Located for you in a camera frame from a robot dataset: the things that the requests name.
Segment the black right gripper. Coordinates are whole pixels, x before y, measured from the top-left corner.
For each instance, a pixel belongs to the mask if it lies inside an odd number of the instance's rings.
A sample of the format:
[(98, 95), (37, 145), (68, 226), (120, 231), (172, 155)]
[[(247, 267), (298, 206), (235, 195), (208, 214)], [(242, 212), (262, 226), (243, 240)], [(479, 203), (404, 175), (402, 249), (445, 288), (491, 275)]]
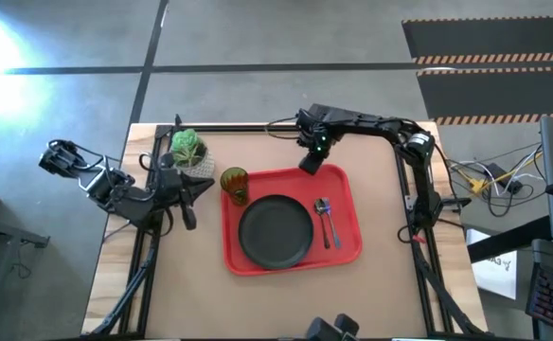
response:
[(313, 105), (309, 110), (299, 109), (296, 113), (296, 143), (311, 152), (301, 159), (299, 168), (310, 175), (318, 172), (333, 144), (333, 138), (325, 122), (329, 111), (328, 106)]

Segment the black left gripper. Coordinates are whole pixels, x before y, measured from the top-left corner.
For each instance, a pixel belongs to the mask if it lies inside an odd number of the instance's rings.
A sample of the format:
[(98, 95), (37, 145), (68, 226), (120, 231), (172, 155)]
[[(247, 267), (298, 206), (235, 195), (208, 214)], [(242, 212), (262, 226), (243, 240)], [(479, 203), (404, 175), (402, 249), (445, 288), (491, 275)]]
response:
[(193, 210), (195, 201), (215, 184), (210, 177), (195, 177), (183, 173), (175, 167), (171, 153), (164, 153), (158, 158), (159, 179), (154, 194), (155, 208), (181, 206), (186, 230), (197, 227)]

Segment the iridescent blue fork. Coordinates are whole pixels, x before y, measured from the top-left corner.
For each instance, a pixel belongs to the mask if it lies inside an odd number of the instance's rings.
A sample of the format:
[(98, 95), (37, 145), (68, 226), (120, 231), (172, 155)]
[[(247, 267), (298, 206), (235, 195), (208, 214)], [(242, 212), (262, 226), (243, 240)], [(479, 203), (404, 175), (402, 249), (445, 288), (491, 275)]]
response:
[(332, 233), (333, 240), (334, 240), (334, 243), (335, 243), (335, 247), (337, 249), (340, 249), (342, 247), (342, 244), (341, 244), (341, 240), (339, 238), (339, 235), (337, 233), (337, 230), (335, 228), (334, 221), (332, 219), (330, 199), (328, 197), (322, 197), (321, 199), (323, 201), (325, 211), (326, 211), (326, 213), (328, 215), (328, 218), (329, 218), (329, 221), (330, 221), (330, 229), (331, 229), (331, 233)]

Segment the dark metal spoon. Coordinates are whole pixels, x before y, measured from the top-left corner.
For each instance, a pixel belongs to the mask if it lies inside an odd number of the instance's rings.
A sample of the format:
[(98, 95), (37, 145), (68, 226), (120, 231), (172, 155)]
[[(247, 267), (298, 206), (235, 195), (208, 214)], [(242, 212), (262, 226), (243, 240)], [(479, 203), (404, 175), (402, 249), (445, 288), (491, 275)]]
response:
[(321, 224), (322, 236), (323, 236), (323, 245), (326, 249), (330, 249), (330, 240), (328, 237), (325, 222), (323, 220), (323, 215), (327, 212), (327, 209), (322, 199), (316, 199), (314, 201), (314, 210), (319, 216), (319, 222)]

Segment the black round plate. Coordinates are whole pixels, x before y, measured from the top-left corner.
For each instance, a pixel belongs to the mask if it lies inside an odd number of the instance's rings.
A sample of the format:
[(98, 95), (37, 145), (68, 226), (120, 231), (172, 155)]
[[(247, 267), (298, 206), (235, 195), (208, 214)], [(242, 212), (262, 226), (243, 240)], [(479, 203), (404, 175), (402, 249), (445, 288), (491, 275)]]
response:
[(296, 199), (281, 194), (257, 199), (239, 221), (243, 254), (265, 270), (297, 266), (308, 255), (313, 235), (309, 211)]

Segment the red plastic tray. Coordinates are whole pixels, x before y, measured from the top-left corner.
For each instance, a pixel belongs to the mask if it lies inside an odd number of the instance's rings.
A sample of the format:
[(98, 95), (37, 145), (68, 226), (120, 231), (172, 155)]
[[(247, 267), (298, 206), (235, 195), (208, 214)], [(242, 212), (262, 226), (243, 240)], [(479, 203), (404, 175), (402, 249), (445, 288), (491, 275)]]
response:
[[(325, 164), (314, 175), (300, 168), (252, 172), (249, 174), (248, 194), (248, 204), (237, 206), (224, 191), (221, 193), (223, 257), (226, 267), (234, 274), (260, 276), (270, 272), (307, 270), (344, 264), (359, 257), (362, 251), (361, 231), (348, 177), (341, 168)], [(285, 270), (265, 270), (255, 265), (243, 254), (238, 239), (242, 213), (257, 199), (272, 194), (296, 199), (309, 211), (313, 222), (313, 242), (308, 255), (297, 266)], [(323, 215), (323, 220), (330, 249), (323, 245), (319, 216), (314, 210), (314, 201), (322, 197), (330, 199), (332, 219), (342, 244), (340, 249), (335, 247), (327, 213)]]

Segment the black box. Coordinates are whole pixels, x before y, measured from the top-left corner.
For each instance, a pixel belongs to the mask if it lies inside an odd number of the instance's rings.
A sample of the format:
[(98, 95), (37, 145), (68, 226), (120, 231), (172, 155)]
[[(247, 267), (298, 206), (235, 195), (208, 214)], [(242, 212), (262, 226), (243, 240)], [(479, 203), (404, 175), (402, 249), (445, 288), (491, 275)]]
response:
[(313, 104), (308, 112), (311, 116), (322, 121), (348, 120), (355, 115), (355, 113), (350, 110), (317, 103)]

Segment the succulent in white patterned pot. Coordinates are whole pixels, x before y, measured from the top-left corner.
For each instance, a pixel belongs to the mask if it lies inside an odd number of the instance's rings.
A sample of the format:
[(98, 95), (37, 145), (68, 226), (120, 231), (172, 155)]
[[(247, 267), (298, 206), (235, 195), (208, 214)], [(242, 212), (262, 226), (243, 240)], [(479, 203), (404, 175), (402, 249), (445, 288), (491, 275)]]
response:
[(205, 142), (193, 129), (178, 131), (171, 138), (173, 166), (190, 177), (211, 178), (215, 162)]

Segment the tan table mat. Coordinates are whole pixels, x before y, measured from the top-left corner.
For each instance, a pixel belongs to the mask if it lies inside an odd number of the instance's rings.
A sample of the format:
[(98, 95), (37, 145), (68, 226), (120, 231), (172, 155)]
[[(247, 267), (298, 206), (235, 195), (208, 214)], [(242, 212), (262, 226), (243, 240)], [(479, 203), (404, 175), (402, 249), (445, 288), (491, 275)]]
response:
[(146, 334), (150, 338), (299, 337), (316, 317), (347, 314), (362, 337), (426, 334), (405, 225), (399, 173), (383, 138), (347, 135), (329, 162), (348, 176), (363, 247), (351, 263), (240, 277), (223, 261), (221, 188), (195, 203), (197, 227), (160, 242)]

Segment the black power adapter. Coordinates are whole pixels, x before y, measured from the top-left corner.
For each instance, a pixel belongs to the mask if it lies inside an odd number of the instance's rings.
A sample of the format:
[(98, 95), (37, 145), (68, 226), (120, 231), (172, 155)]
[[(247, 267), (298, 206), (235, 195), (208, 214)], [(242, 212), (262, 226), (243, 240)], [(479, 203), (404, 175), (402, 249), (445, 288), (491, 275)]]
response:
[(487, 170), (492, 175), (495, 183), (510, 194), (517, 194), (523, 187), (520, 181), (512, 180), (512, 173), (502, 169), (495, 163), (490, 163)]

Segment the black hazard-striped floor mat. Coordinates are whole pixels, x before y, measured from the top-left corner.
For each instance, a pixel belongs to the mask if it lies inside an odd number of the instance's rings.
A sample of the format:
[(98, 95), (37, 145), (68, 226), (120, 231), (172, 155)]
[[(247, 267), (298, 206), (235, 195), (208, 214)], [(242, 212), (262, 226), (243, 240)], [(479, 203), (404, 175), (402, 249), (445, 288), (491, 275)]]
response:
[(553, 62), (553, 16), (413, 19), (401, 22), (413, 62)]
[(427, 70), (417, 79), (428, 117), (441, 126), (553, 117), (553, 66)]

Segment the black desk beam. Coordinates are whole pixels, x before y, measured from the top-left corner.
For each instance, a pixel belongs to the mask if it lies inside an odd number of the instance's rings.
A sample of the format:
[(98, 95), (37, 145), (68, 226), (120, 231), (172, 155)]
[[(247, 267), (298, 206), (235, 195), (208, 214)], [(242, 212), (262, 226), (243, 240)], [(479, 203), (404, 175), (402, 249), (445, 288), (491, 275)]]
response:
[(470, 244), (468, 246), (470, 261), (476, 263), (528, 247), (534, 240), (552, 240), (549, 216), (543, 216), (506, 232)]

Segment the white paper bag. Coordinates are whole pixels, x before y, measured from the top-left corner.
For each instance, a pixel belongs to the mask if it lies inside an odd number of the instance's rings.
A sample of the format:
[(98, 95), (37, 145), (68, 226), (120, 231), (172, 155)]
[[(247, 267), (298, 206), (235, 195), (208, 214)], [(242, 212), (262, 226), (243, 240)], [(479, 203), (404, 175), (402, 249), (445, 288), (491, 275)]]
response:
[(517, 294), (517, 263), (516, 251), (474, 262), (472, 269), (477, 287), (515, 300)]

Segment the black aluminium table frame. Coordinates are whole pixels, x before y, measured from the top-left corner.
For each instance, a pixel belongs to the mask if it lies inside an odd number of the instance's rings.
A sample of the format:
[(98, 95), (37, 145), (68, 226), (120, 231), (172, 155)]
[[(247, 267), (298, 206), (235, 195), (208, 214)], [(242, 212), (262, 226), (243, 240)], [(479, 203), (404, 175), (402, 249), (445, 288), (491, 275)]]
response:
[[(235, 135), (251, 136), (260, 135), (276, 141), (264, 131), (266, 123), (190, 123), (184, 124), (184, 128), (195, 129), (205, 135)], [(170, 125), (167, 123), (135, 123), (128, 132), (120, 166), (130, 172), (136, 181), (146, 181), (147, 173), (139, 168), (137, 154), (154, 148), (158, 139), (159, 150), (168, 148), (170, 142)], [(433, 157), (433, 171), (436, 173), (436, 185), (441, 195), (452, 194), (449, 186), (447, 167), (438, 153)], [(440, 271), (443, 285), (447, 288), (452, 299), (455, 300), (460, 310), (471, 320), (478, 329), (487, 332), (488, 326), (475, 283), (471, 259), (466, 245), (466, 230), (462, 229), (459, 212), (443, 211), (439, 221), (430, 233), (425, 232), (425, 247), (422, 249), (424, 257), (432, 264), (433, 270)], [(144, 285), (133, 296), (129, 308), (124, 308), (123, 316), (116, 322), (116, 327), (104, 336), (92, 334), (92, 331), (101, 324), (101, 320), (114, 308), (118, 299), (122, 296), (126, 284), (137, 271), (140, 258), (145, 248), (150, 245), (150, 237), (138, 232), (124, 232), (125, 235), (117, 237), (114, 243), (104, 243), (100, 248), (98, 265), (92, 285), (92, 292), (86, 308), (85, 318), (80, 341), (131, 341), (147, 338), (148, 321), (142, 321), (145, 309), (150, 311), (152, 288)], [(430, 300), (432, 318), (434, 319), (435, 332), (448, 330), (462, 333), (461, 327), (453, 319), (453, 315), (446, 311), (444, 303), (437, 298), (436, 291), (430, 287), (427, 279), (424, 279), (425, 293)]]

